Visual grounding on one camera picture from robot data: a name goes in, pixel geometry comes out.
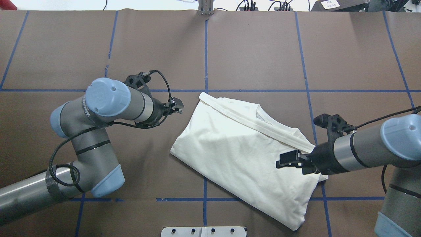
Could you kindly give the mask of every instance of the white floor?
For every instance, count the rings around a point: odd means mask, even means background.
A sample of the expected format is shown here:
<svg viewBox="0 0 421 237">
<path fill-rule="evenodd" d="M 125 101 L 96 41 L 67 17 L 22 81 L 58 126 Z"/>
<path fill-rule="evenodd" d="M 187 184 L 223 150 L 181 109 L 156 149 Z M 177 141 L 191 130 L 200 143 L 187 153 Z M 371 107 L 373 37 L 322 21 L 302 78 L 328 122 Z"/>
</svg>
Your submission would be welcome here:
<svg viewBox="0 0 421 237">
<path fill-rule="evenodd" d="M 12 0 L 18 10 L 102 10 L 105 0 Z M 214 8 L 224 8 L 234 11 L 240 0 L 215 0 Z M 406 9 L 413 12 L 421 12 L 420 5 L 406 4 Z M 270 0 L 257 0 L 256 7 L 260 11 L 267 11 L 273 2 Z M 310 0 L 313 7 L 315 0 Z M 308 0 L 292 0 L 291 7 L 294 11 L 308 11 Z M 105 10 L 121 10 L 131 8 L 136 10 L 197 10 L 198 3 L 195 0 L 108 0 Z"/>
</svg>

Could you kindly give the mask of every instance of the red object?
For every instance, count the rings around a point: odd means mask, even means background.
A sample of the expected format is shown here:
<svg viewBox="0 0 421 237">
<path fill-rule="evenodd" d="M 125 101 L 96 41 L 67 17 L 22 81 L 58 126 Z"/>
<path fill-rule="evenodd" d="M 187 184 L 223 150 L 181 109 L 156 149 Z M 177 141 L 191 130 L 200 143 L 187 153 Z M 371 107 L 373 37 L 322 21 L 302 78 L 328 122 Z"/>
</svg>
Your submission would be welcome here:
<svg viewBox="0 0 421 237">
<path fill-rule="evenodd" d="M 18 8 L 10 0 L 0 0 L 1 10 L 17 10 Z"/>
</svg>

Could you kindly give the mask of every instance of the light blue cap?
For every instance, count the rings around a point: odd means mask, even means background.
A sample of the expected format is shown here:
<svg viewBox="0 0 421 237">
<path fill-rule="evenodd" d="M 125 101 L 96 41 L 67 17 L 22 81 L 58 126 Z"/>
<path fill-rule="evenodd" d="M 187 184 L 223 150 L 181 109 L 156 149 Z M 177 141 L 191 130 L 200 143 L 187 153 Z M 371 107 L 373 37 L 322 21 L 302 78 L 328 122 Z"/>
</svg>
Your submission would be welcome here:
<svg viewBox="0 0 421 237">
<path fill-rule="evenodd" d="M 408 232 L 402 229 L 402 227 L 381 212 L 378 213 L 374 232 L 378 237 L 412 237 Z"/>
<path fill-rule="evenodd" d="M 66 134 L 64 134 L 63 130 L 61 129 L 61 125 L 60 125 L 60 115 L 61 115 L 61 111 L 63 110 L 63 107 L 69 103 L 70 101 L 64 103 L 62 106 L 58 107 L 57 109 L 55 109 L 51 115 L 50 115 L 50 125 L 51 128 L 53 129 L 53 131 L 56 132 L 56 134 L 59 137 L 62 138 L 68 138 L 66 136 Z"/>
<path fill-rule="evenodd" d="M 421 116 L 410 114 L 391 118 L 380 128 L 386 147 L 395 155 L 407 160 L 421 160 Z"/>
<path fill-rule="evenodd" d="M 102 77 L 86 89 L 86 105 L 94 113 L 112 117 L 121 114 L 130 104 L 129 88 L 121 81 Z"/>
<path fill-rule="evenodd" d="M 119 164 L 115 167 L 105 178 L 103 178 L 95 187 L 91 190 L 94 197 L 102 197 L 108 195 L 124 184 L 124 175 Z"/>
</svg>

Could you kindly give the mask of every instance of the white bracket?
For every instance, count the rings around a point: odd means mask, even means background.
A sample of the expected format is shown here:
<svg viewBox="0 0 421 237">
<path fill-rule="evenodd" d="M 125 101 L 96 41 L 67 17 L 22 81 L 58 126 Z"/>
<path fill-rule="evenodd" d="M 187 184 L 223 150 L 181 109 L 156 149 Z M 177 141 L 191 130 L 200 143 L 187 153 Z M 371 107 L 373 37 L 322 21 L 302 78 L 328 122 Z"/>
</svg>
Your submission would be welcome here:
<svg viewBox="0 0 421 237">
<path fill-rule="evenodd" d="M 165 227 L 161 237 L 247 237 L 241 226 Z"/>
<path fill-rule="evenodd" d="M 199 15 L 213 15 L 213 0 L 198 0 Z"/>
</svg>

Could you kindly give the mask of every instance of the table surface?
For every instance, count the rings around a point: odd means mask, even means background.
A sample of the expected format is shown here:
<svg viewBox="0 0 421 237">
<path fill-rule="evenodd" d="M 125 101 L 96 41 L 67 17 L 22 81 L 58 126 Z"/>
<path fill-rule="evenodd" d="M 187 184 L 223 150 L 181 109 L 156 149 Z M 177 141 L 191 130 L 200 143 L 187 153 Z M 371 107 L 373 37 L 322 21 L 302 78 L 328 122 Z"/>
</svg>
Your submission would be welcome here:
<svg viewBox="0 0 421 237">
<path fill-rule="evenodd" d="M 55 205 L 0 227 L 0 235 L 159 236 L 166 226 L 246 226 L 252 237 L 375 236 L 381 167 L 330 176 L 293 232 L 169 150 L 201 92 L 260 103 L 314 144 L 327 140 L 312 125 L 319 114 L 358 125 L 419 105 L 421 28 L 409 25 L 420 21 L 418 13 L 389 12 L 1 11 L 0 187 L 47 167 L 62 141 L 50 128 L 51 111 L 96 78 L 123 81 L 158 69 L 185 109 L 152 130 L 107 129 L 122 188 Z M 166 100 L 159 77 L 149 86 Z M 56 162 L 75 159 L 67 145 Z"/>
</svg>

